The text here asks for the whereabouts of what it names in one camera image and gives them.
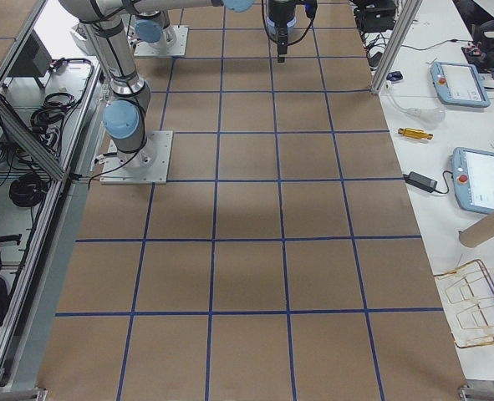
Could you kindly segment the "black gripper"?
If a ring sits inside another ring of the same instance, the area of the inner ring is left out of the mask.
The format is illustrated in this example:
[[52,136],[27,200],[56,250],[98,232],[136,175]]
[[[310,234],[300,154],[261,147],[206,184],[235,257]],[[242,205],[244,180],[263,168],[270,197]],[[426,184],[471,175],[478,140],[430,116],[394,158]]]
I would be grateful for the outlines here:
[[295,26],[295,3],[269,0],[267,10],[268,32],[278,43],[277,62],[284,63],[288,53],[289,36]]

